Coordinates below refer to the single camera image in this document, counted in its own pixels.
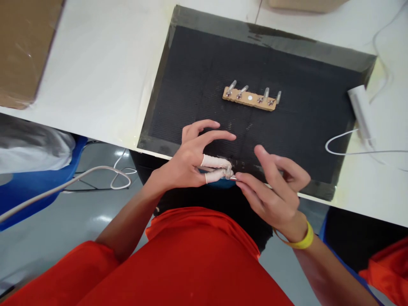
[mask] white cloth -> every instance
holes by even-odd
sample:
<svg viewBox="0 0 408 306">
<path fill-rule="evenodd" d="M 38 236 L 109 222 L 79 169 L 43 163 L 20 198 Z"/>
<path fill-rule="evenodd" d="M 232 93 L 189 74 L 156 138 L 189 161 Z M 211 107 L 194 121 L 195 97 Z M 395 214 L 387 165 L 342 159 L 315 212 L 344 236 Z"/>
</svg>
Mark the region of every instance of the white cloth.
<svg viewBox="0 0 408 306">
<path fill-rule="evenodd" d="M 70 133 L 0 114 L 0 174 L 59 170 L 74 148 Z"/>
</svg>

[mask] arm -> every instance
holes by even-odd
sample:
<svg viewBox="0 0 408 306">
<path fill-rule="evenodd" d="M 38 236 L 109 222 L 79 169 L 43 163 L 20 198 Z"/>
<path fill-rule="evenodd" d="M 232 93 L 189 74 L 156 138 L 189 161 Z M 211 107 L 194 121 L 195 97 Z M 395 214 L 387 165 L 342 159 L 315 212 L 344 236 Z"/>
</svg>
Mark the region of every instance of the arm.
<svg viewBox="0 0 408 306">
<path fill-rule="evenodd" d="M 280 231 L 290 242 L 298 242 L 307 232 L 306 217 L 297 212 L 293 222 Z M 378 305 L 316 235 L 310 247 L 293 251 L 322 305 Z"/>
<path fill-rule="evenodd" d="M 135 250 L 165 190 L 155 185 L 155 172 L 142 189 L 121 209 L 95 242 L 112 249 L 123 262 Z"/>
<path fill-rule="evenodd" d="M 215 139 L 235 140 L 227 131 L 210 131 L 200 136 L 204 128 L 219 128 L 212 120 L 202 120 L 183 129 L 181 147 L 174 157 L 154 170 L 142 190 L 127 203 L 102 231 L 95 242 L 106 245 L 123 262 L 133 253 L 163 194 L 173 188 L 199 187 L 206 184 L 204 174 L 197 170 L 203 161 L 205 146 Z"/>
<path fill-rule="evenodd" d="M 235 175 L 240 180 L 237 185 L 262 219 L 290 242 L 302 241 L 307 233 L 307 222 L 305 215 L 298 211 L 297 192 L 310 182 L 310 176 L 292 160 L 270 155 L 260 145 L 255 147 L 255 154 L 272 190 L 247 173 Z M 378 306 L 317 236 L 311 246 L 294 252 L 322 305 Z"/>
</svg>

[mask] blue chair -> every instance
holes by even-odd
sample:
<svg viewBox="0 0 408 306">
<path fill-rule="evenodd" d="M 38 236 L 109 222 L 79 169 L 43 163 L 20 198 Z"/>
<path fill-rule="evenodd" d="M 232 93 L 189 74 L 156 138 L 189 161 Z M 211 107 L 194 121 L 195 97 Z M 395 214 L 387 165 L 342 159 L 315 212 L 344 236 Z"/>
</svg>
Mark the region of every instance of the blue chair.
<svg viewBox="0 0 408 306">
<path fill-rule="evenodd" d="M 81 153 L 87 141 L 86 137 L 76 137 L 76 146 L 72 151 L 71 163 L 60 170 L 15 173 L 10 182 L 0 186 L 0 215 L 41 193 L 71 180 L 74 177 Z M 59 193 L 56 192 L 23 208 L 0 223 L 0 231 L 4 231 L 10 226 L 46 208 L 55 201 Z"/>
<path fill-rule="evenodd" d="M 346 270 L 347 270 L 348 272 L 350 272 L 350 274 L 351 274 L 352 276 L 354 276 L 354 278 L 355 278 L 360 284 L 362 284 L 362 285 L 364 286 L 364 288 L 366 288 L 366 289 L 368 290 L 368 292 L 375 298 L 375 300 L 377 301 L 377 303 L 378 303 L 380 306 L 384 306 L 384 304 L 381 303 L 381 302 L 377 299 L 377 297 L 371 292 L 371 289 L 370 289 L 370 287 L 368 286 L 366 280 L 365 280 L 364 278 L 362 278 L 361 276 L 359 276 L 358 273 L 356 273 L 352 268 L 350 268 L 350 267 L 339 257 L 339 255 L 336 254 L 336 252 L 330 247 L 330 245 L 327 243 L 326 236 L 325 236 L 325 233 L 326 233 L 326 223 L 327 223 L 327 215 L 326 215 L 326 217 L 324 218 L 323 225 L 322 225 L 322 227 L 321 227 L 321 229 L 320 229 L 320 232 L 319 232 L 319 238 L 321 239 L 321 241 L 323 241 L 323 243 L 324 243 L 325 245 L 327 245 L 327 247 L 330 249 L 330 251 L 336 256 L 336 258 L 341 262 L 341 264 L 346 268 Z"/>
</svg>

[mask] orange shirt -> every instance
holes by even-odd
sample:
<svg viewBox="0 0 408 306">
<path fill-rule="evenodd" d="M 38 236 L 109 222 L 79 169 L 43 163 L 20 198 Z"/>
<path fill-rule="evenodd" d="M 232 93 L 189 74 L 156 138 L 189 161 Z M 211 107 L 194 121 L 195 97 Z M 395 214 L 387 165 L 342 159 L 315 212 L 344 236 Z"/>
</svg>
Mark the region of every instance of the orange shirt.
<svg viewBox="0 0 408 306">
<path fill-rule="evenodd" d="M 201 207 L 152 220 L 149 242 L 124 263 L 92 241 L 4 302 L 11 305 L 293 305 L 231 218 Z"/>
<path fill-rule="evenodd" d="M 371 257 L 359 274 L 395 305 L 408 305 L 408 237 Z"/>
</svg>

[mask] hand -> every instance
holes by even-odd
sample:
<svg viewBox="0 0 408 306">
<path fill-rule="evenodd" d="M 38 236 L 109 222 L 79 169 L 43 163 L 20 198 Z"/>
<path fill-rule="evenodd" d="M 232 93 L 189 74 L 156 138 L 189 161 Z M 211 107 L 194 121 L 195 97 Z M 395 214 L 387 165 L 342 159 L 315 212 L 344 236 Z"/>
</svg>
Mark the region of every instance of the hand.
<svg viewBox="0 0 408 306">
<path fill-rule="evenodd" d="M 152 173 L 155 185 L 163 192 L 173 188 L 199 187 L 206 184 L 200 166 L 205 146 L 216 139 L 233 141 L 237 137 L 228 131 L 213 130 L 198 136 L 204 128 L 218 129 L 220 124 L 213 120 L 201 120 L 183 128 L 181 147 L 173 158 Z"/>
<path fill-rule="evenodd" d="M 297 193 L 310 182 L 309 174 L 294 161 L 269 154 L 261 145 L 257 145 L 254 152 L 272 190 L 248 173 L 235 174 L 240 180 L 237 186 L 263 220 L 288 239 L 301 241 L 307 224 L 304 215 L 298 211 Z"/>
</svg>

